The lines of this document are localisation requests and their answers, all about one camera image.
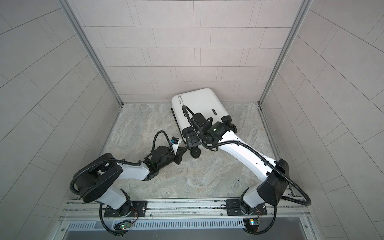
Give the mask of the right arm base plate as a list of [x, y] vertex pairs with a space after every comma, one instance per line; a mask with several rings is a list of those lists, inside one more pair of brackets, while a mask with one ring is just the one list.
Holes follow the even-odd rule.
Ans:
[[220, 208], [226, 210], [228, 216], [265, 216], [268, 214], [264, 203], [251, 208], [240, 199], [226, 200], [226, 203], [220, 205]]

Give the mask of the circuit board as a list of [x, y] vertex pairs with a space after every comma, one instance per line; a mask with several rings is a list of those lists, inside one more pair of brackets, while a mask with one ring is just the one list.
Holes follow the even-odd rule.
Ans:
[[260, 226], [259, 219], [243, 219], [245, 231], [255, 234]]
[[114, 231], [127, 231], [131, 226], [131, 221], [123, 221], [120, 223], [116, 223], [114, 226]]

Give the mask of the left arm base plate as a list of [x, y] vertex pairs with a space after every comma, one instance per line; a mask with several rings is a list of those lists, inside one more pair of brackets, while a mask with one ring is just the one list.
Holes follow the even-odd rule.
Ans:
[[128, 201], [122, 207], [114, 210], [112, 207], [105, 208], [104, 217], [106, 218], [133, 218], [144, 217], [147, 210], [147, 201]]

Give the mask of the metal corner post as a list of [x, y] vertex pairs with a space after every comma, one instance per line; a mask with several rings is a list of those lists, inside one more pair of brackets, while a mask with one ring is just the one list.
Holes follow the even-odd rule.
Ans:
[[72, 10], [71, 6], [69, 5], [68, 1], [64, 0], [58, 0], [58, 3], [60, 7], [62, 8], [66, 18], [68, 19], [69, 23], [73, 27], [75, 33], [77, 34], [81, 44], [87, 51], [91, 61], [93, 62], [94, 66], [98, 70], [99, 74], [101, 75], [102, 79], [105, 81], [105, 83], [108, 85], [109, 89], [112, 91], [113, 95], [115, 96], [116, 100], [118, 101], [119, 105], [122, 107], [124, 103], [122, 102], [118, 92], [116, 91], [116, 88], [114, 87], [111, 79], [109, 78], [107, 72], [105, 71], [105, 68], [102, 66], [102, 63], [97, 56], [94, 48], [92, 47], [89, 39], [87, 38], [82, 26], [80, 25], [79, 21], [77, 20], [74, 11]]
[[283, 62], [284, 62], [284, 60], [285, 60], [285, 58], [289, 52], [289, 49], [290, 49], [298, 31], [299, 31], [299, 28], [300, 28], [300, 26], [301, 26], [301, 24], [302, 24], [302, 22], [306, 16], [306, 13], [309, 10], [311, 2], [312, 2], [311, 0], [304, 0], [301, 3], [298, 14], [297, 14], [297, 16], [293, 22], [293, 25], [289, 31], [287, 39], [285, 40], [285, 43], [284, 43], [283, 48], [281, 50], [281, 53], [280, 53], [280, 55], [277, 59], [277, 62], [273, 68], [271, 76], [267, 82], [266, 88], [263, 91], [263, 94], [262, 94], [261, 99], [259, 101], [260, 106], [265, 102], [267, 95], [272, 88], [272, 85], [273, 85], [273, 83], [274, 83], [274, 81], [275, 81], [275, 79], [279, 73], [279, 70], [280, 70], [280, 68], [281, 68], [281, 66], [282, 66], [282, 64], [283, 64]]

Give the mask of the right circuit board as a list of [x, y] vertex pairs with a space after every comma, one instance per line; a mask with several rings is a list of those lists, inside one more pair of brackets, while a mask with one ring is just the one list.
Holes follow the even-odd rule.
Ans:
[[245, 231], [255, 234], [260, 226], [259, 219], [243, 219]]

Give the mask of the metal corner post right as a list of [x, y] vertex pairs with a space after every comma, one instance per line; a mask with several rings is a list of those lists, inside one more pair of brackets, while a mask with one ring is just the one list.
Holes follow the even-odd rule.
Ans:
[[284, 43], [283, 48], [281, 50], [281, 53], [280, 53], [280, 55], [277, 59], [277, 62], [273, 68], [271, 76], [267, 82], [266, 88], [263, 91], [263, 94], [262, 94], [261, 99], [259, 101], [260, 106], [265, 102], [267, 95], [272, 88], [272, 85], [273, 85], [273, 83], [274, 83], [274, 81], [275, 81], [275, 79], [279, 73], [279, 70], [280, 70], [280, 68], [281, 68], [281, 66], [282, 66], [282, 64], [283, 64], [283, 62], [284, 62], [284, 60], [285, 60], [285, 58], [289, 52], [289, 49], [290, 49], [298, 31], [299, 31], [299, 28], [300, 28], [300, 26], [301, 26], [301, 24], [302, 24], [302, 22], [306, 16], [306, 13], [309, 10], [311, 2], [312, 2], [311, 0], [304, 0], [301, 3], [298, 14], [297, 14], [297, 16], [293, 22], [293, 25], [289, 31], [287, 39], [285, 40], [285, 43]]

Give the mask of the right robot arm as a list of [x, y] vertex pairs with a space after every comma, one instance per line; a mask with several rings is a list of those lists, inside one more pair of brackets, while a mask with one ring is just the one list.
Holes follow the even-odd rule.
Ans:
[[268, 203], [275, 207], [278, 205], [288, 187], [288, 183], [269, 167], [268, 163], [282, 171], [282, 173], [288, 174], [289, 166], [287, 162], [284, 160], [275, 161], [259, 153], [238, 138], [230, 128], [225, 127], [221, 122], [216, 122], [214, 125], [205, 123], [202, 128], [197, 123], [192, 123], [191, 127], [204, 147], [218, 148], [231, 154], [248, 167], [261, 181], [258, 186], [246, 190], [241, 196], [239, 208], [244, 214], [250, 215], [253, 209], [260, 204]]

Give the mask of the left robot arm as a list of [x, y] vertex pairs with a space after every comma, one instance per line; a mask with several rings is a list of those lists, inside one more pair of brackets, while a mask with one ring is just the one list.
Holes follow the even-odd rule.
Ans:
[[114, 210], [120, 209], [129, 201], [129, 196], [113, 188], [114, 182], [122, 179], [149, 181], [169, 164], [179, 165], [188, 149], [178, 148], [175, 153], [172, 150], [172, 147], [159, 146], [143, 162], [137, 163], [117, 160], [106, 153], [74, 174], [70, 191], [81, 196], [85, 203], [98, 202]]

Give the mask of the metal corner post left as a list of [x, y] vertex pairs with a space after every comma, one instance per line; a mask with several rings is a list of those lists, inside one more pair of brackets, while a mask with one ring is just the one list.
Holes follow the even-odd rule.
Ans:
[[69, 5], [68, 1], [64, 0], [58, 0], [58, 3], [60, 7], [62, 8], [66, 18], [68, 19], [69, 23], [73, 27], [75, 33], [77, 34], [81, 44], [87, 51], [91, 61], [93, 62], [94, 66], [98, 70], [99, 74], [101, 75], [102, 79], [105, 81], [105, 83], [108, 85], [109, 89], [112, 91], [113, 95], [115, 96], [116, 100], [118, 101], [119, 105], [122, 107], [124, 103], [122, 102], [118, 92], [116, 91], [116, 88], [114, 87], [111, 79], [109, 78], [107, 72], [105, 71], [105, 68], [102, 66], [102, 63], [97, 56], [94, 48], [92, 47], [89, 39], [87, 38], [82, 26], [80, 25], [79, 21], [77, 20], [74, 11], [72, 10], [71, 6]]

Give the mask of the white black suitcase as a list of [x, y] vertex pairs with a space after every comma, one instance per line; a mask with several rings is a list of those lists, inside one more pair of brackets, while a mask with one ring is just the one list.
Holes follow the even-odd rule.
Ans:
[[[224, 108], [213, 90], [209, 88], [200, 89], [172, 97], [172, 113], [177, 122], [183, 141], [184, 129], [193, 124], [191, 118], [193, 114], [201, 113], [206, 119], [213, 118], [212, 125], [217, 126], [217, 122], [222, 123], [226, 130], [237, 133], [237, 127], [232, 123], [232, 117]], [[195, 159], [200, 157], [199, 146], [189, 149], [191, 156]]]

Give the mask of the left circuit board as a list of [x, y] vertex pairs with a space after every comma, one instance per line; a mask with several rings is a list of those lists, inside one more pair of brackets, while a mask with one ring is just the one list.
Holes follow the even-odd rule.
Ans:
[[116, 223], [114, 226], [114, 231], [127, 231], [131, 226], [131, 221], [123, 221], [120, 223]]

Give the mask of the aluminium mounting rail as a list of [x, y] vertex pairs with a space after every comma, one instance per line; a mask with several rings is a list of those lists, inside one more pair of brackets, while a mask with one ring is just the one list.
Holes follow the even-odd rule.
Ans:
[[[217, 218], [264, 218], [274, 215], [274, 207], [260, 204], [249, 215], [240, 209], [236, 198], [203, 199], [137, 199], [132, 200], [130, 210], [120, 216], [111, 207], [102, 207], [105, 220], [160, 220], [160, 219], [217, 219]], [[288, 201], [280, 201], [277, 217], [311, 216], [307, 207]], [[59, 220], [100, 220], [100, 204], [84, 203], [82, 200], [69, 200], [59, 216]]]

